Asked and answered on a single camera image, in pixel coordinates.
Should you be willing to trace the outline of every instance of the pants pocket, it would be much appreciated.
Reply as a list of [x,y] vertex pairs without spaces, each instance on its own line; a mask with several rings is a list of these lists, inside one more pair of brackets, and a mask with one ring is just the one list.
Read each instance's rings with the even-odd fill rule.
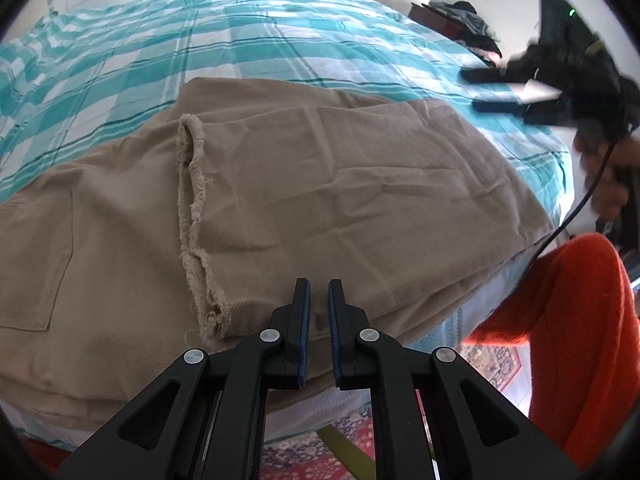
[[0,326],[43,332],[73,251],[69,190],[0,204]]

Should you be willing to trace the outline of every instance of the metal rivet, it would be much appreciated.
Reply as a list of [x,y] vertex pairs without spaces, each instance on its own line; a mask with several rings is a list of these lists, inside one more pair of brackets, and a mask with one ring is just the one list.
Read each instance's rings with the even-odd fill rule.
[[190,365],[199,363],[204,359],[204,352],[197,348],[192,348],[184,353],[184,361]]
[[272,343],[277,341],[280,337],[280,332],[278,332],[274,328],[268,328],[267,330],[263,330],[260,332],[260,339],[262,339],[266,343]]
[[366,328],[360,331],[360,339],[363,341],[374,342],[380,338],[380,334],[377,330],[373,330],[372,328]]
[[443,363],[450,363],[456,358],[456,353],[451,348],[438,348],[436,357]]

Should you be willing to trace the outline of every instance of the turquoise plaid bedsheet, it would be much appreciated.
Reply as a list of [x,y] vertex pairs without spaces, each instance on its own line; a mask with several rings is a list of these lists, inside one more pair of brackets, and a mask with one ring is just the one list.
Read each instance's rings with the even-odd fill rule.
[[397,101],[441,98],[496,146],[552,216],[571,203],[571,158],[547,129],[476,114],[481,63],[370,0],[139,0],[47,16],[0,45],[0,200],[53,164],[127,135],[196,76],[304,82]]

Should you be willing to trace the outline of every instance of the person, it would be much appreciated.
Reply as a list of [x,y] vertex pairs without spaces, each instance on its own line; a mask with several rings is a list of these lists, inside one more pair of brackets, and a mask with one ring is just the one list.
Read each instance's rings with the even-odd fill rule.
[[[607,145],[578,131],[574,147],[589,187]],[[640,168],[640,142],[615,147],[591,207],[603,220],[620,216],[629,190],[614,168]],[[468,338],[475,344],[528,342],[529,418],[581,469],[606,448],[640,396],[640,324],[625,267],[597,233],[573,238],[537,259],[517,290]]]

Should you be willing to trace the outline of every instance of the clothes pile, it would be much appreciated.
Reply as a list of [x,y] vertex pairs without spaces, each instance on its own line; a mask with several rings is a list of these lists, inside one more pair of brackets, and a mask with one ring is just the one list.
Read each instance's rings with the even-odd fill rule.
[[500,40],[491,27],[478,16],[473,5],[469,2],[455,2],[452,5],[445,2],[431,2],[429,6],[465,27],[457,43],[478,56],[487,66],[500,65],[502,52],[497,45],[497,41]]

